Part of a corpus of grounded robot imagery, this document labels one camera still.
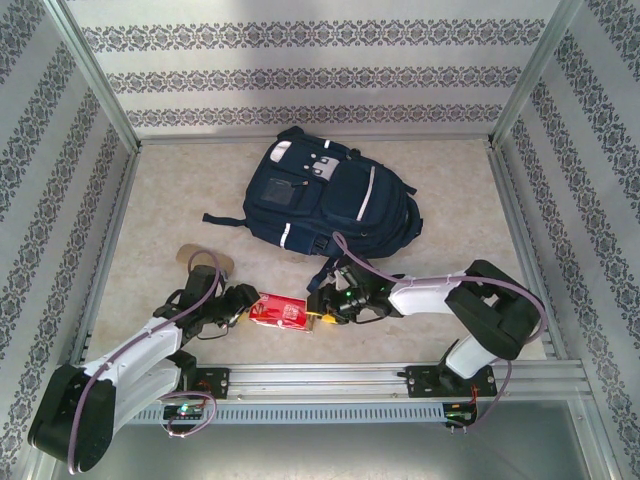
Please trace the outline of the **navy blue backpack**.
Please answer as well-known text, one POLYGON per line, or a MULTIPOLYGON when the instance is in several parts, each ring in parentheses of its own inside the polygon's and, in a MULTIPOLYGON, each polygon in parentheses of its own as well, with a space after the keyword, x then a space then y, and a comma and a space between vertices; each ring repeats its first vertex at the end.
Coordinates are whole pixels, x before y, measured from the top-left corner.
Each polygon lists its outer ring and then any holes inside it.
POLYGON ((242 219, 204 214, 206 223, 246 227, 284 250, 326 259, 311 279, 316 291, 343 250, 365 259, 387 258, 409 245, 423 228, 415 188, 362 153, 294 126, 278 134, 245 192, 242 219))

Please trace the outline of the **controller board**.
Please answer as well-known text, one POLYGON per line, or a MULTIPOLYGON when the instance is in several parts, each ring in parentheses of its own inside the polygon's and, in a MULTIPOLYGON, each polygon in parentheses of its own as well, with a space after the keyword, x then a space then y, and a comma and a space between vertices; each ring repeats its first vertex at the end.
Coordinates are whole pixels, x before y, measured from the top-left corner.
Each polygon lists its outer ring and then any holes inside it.
POLYGON ((447 411, 445 413, 445 426, 449 429, 462 429, 467 431, 478 420, 476 411, 447 411))
POLYGON ((163 419, 184 420, 184 421, 200 421, 204 417, 204 408, 199 405, 191 405, 187 403, 165 405, 163 409, 163 419))

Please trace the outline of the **aluminium side rail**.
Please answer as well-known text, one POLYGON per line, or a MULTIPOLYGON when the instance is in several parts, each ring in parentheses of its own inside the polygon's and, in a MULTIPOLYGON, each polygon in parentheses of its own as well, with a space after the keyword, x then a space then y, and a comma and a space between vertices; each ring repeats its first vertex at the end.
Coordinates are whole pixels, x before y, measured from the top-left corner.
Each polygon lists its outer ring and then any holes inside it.
POLYGON ((89 282, 89 290, 81 308, 78 325, 73 330, 66 360, 79 362, 87 355, 101 300, 106 288, 109 272, 115 255, 119 234, 124 221, 128 201, 133 188, 142 148, 135 150, 122 171, 115 202, 108 217, 107 229, 102 238, 102 248, 89 282))
POLYGON ((569 360, 561 332, 557 325, 552 302, 545 287, 542 272, 539 268, 533 244, 525 225, 525 218, 520 209, 516 191, 509 177, 504 158, 499 150, 489 145, 486 149, 490 168, 494 177, 498 195, 504 210, 505 218, 515 247, 516 256, 523 274, 522 283, 543 303, 548 315, 548 324, 542 334, 547 356, 556 360, 569 360))

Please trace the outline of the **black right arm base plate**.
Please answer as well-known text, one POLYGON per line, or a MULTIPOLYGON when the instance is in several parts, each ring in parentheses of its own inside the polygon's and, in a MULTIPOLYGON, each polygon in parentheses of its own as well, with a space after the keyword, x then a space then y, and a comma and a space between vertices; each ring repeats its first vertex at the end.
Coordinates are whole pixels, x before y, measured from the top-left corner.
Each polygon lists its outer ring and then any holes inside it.
POLYGON ((497 386, 491 366, 481 368, 473 377, 463 379, 447 367, 411 365, 397 373, 406 380, 410 398, 495 397, 497 386))

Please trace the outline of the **tan glasses case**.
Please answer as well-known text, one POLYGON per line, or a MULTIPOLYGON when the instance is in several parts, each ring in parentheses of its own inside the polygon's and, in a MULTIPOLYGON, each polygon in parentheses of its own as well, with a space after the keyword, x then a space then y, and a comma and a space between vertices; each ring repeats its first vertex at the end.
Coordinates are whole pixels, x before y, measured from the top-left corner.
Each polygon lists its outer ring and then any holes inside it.
POLYGON ((186 265, 188 271, 191 271, 195 266, 205 265, 218 267, 226 276, 230 276, 235 267, 231 257, 198 244, 182 245, 176 253, 175 260, 180 264, 186 265))

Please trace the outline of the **left controller board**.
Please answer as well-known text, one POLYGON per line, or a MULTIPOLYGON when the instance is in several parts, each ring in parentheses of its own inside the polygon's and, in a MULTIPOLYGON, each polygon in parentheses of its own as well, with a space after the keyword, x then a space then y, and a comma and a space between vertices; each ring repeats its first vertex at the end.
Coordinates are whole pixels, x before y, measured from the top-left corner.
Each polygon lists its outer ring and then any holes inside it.
POLYGON ((165 405, 163 409, 163 419, 184 420, 184 421, 200 421, 204 417, 204 408, 199 405, 191 405, 187 403, 165 405))

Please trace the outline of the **aluminium mounting rail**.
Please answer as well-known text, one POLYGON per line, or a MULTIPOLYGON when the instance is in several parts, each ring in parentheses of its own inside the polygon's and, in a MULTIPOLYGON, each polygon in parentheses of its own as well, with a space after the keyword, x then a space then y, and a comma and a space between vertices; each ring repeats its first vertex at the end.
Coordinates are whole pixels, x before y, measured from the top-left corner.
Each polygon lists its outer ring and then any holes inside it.
MULTIPOLYGON (((153 366, 173 367, 163 360, 153 366)), ((499 362, 492 367, 497 395, 458 398, 410 398, 406 380, 397 373, 404 363, 371 364, 288 364, 288 365, 202 365, 200 368, 227 368, 230 384, 227 398, 249 402, 364 402, 364 401, 442 401, 458 402, 477 398, 481 401, 504 400, 574 400, 592 397, 592 388, 578 361, 499 362)), ((133 400, 147 406, 154 402, 135 394, 132 384, 145 373, 128 367, 112 367, 103 379, 115 389, 118 402, 133 400)))

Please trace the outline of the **red plastic packet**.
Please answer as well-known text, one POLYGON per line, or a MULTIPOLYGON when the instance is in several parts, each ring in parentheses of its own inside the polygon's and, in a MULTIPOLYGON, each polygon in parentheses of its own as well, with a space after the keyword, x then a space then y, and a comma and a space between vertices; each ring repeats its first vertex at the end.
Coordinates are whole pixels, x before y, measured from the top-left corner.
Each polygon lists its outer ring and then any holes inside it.
POLYGON ((258 325, 302 332, 311 332, 314 324, 304 299, 272 293, 260 293, 248 318, 258 325))

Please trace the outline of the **grey metal panel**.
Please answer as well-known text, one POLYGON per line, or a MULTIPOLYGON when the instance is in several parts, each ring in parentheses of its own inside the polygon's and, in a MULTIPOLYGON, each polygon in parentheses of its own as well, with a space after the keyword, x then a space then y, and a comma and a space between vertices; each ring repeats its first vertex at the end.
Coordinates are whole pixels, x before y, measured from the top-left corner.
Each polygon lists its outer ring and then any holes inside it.
POLYGON ((20 480, 623 480, 586 402, 503 402, 468 432, 436 423, 125 427, 71 476, 36 454, 20 480))

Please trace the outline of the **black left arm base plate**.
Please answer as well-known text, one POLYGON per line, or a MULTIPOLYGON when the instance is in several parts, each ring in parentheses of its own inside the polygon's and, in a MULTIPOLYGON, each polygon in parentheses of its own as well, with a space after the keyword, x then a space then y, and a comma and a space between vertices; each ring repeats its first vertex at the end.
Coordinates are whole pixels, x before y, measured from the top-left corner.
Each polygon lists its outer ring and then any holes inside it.
POLYGON ((157 366, 132 384, 135 394, 151 400, 173 392, 203 392, 216 400, 227 398, 231 371, 227 368, 200 368, 183 373, 176 366, 157 366))

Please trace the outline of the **aluminium frame post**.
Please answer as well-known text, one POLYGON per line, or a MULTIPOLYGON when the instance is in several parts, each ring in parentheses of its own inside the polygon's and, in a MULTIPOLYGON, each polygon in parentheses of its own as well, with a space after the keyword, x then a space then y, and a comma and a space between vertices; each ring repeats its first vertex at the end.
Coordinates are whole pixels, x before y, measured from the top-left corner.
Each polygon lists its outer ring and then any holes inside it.
POLYGON ((559 0, 539 42, 516 82, 513 92, 488 136, 488 145, 491 148, 499 147, 509 134, 512 125, 553 56, 554 50, 582 5, 583 0, 559 0))
POLYGON ((74 56, 83 77, 96 95, 120 139, 129 152, 137 153, 140 140, 66 2, 41 0, 41 3, 52 17, 62 40, 74 56))

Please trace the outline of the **right controller board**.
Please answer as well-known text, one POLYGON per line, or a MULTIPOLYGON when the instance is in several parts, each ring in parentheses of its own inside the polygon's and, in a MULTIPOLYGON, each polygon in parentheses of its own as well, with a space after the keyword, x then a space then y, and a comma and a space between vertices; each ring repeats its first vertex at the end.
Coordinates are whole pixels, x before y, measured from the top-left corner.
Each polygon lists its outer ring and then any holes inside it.
POLYGON ((478 420, 476 411, 447 411, 445 413, 445 426, 449 429, 462 429, 467 431, 478 420))

